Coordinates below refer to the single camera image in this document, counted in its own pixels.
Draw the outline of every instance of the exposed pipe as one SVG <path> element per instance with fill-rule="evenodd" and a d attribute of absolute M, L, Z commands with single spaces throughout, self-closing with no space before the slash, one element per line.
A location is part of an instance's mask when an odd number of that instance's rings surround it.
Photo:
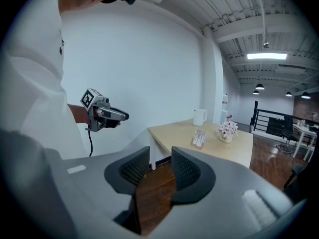
<path fill-rule="evenodd" d="M 258 72 L 260 73 L 260 70 L 261 70 L 262 66 L 263 66 L 263 61 L 261 61 L 260 65 L 259 65 L 259 70 L 257 71 L 257 73 L 258 73 Z M 257 78 L 256 78 L 255 85 L 257 85 L 257 81 L 258 81 L 259 76 L 260 76 L 260 75 L 258 74 L 258 75 L 257 75 Z"/>
<path fill-rule="evenodd" d="M 261 9 L 261 14 L 263 17 L 263 44 L 266 42 L 266 23 L 265 23 L 265 9 L 264 9 L 264 3 L 263 0 L 259 0 L 260 3 L 260 9 Z"/>
<path fill-rule="evenodd" d="M 295 86 L 298 86 L 298 85 L 310 80 L 312 77 L 315 77 L 317 74 L 319 74 L 319 72 L 314 74 L 314 75 L 312 75 L 312 76 L 310 76 L 309 78 L 306 78 L 305 80 L 303 80 L 303 81 L 301 81 L 301 82 L 299 82 L 297 84 L 294 84 L 294 85 L 290 86 L 289 88 L 286 88 L 285 91 L 287 91 L 288 89 L 294 88 Z"/>
<path fill-rule="evenodd" d="M 276 4 L 276 5 L 265 5 L 264 8 L 285 9 L 285 8 L 290 8 L 290 7 L 287 6 L 287 5 L 283 5 L 283 4 Z M 213 24 L 216 24 L 217 22 L 221 21 L 225 17 L 228 18 L 228 17 L 234 16 L 234 15 L 237 15 L 237 14 L 240 14 L 240 13 L 243 13 L 243 12 L 248 12 L 248 11 L 253 11 L 253 10 L 258 10 L 258 9 L 260 9 L 260 6 L 253 7 L 253 8 L 247 8 L 247 9 L 243 9 L 243 10 L 240 10 L 240 11 L 235 11 L 233 13 L 230 13 L 230 14 L 227 14 L 227 15 L 223 16 L 222 18 L 218 18 L 218 19 L 214 20 L 213 22 L 211 22 L 211 23 L 209 23 L 209 24 L 207 24 L 205 26 L 211 27 Z"/>

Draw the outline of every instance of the brick wall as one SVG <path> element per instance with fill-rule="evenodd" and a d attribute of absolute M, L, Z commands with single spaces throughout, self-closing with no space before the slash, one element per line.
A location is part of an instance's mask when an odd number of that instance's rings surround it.
<path fill-rule="evenodd" d="M 293 115 L 319 122 L 319 92 L 310 93 L 309 95 L 311 99 L 295 96 Z M 312 113 L 317 113 L 317 117 L 313 119 Z"/>

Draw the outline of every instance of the person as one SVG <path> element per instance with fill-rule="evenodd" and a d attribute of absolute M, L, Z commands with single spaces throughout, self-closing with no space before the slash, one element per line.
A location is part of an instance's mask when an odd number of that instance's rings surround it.
<path fill-rule="evenodd" d="M 76 123 L 89 120 L 83 107 L 67 104 L 61 86 L 61 14 L 101 1 L 116 0 L 29 0 L 1 47 L 0 127 L 56 149 L 62 159 L 88 156 Z"/>

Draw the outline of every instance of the mesh backrest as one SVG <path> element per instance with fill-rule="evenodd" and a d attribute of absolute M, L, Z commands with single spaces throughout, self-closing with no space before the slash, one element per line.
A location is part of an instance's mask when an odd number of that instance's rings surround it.
<path fill-rule="evenodd" d="M 149 162 L 150 154 L 144 152 L 123 164 L 120 168 L 120 175 L 133 185 L 138 186 L 149 169 Z"/>
<path fill-rule="evenodd" d="M 176 189 L 182 190 L 195 183 L 200 177 L 200 169 L 193 162 L 184 158 L 174 149 L 172 149 L 174 160 L 172 162 L 172 171 L 176 179 Z"/>
<path fill-rule="evenodd" d="M 149 169 L 149 163 L 150 147 L 144 147 L 109 164 L 104 177 L 116 192 L 134 196 L 136 187 Z"/>
<path fill-rule="evenodd" d="M 285 136 L 286 138 L 289 138 L 294 131 L 293 119 L 288 116 L 285 116 L 284 118 L 285 118 L 285 126 L 283 130 L 283 136 Z"/>

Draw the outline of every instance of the flower vase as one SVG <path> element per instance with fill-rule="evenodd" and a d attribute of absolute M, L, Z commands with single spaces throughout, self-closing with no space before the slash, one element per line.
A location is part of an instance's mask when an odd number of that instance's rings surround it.
<path fill-rule="evenodd" d="M 226 143 L 230 143 L 233 140 L 233 134 L 230 134 L 230 136 L 228 138 L 225 137 L 224 133 L 221 133 L 219 135 L 219 140 L 226 142 Z"/>

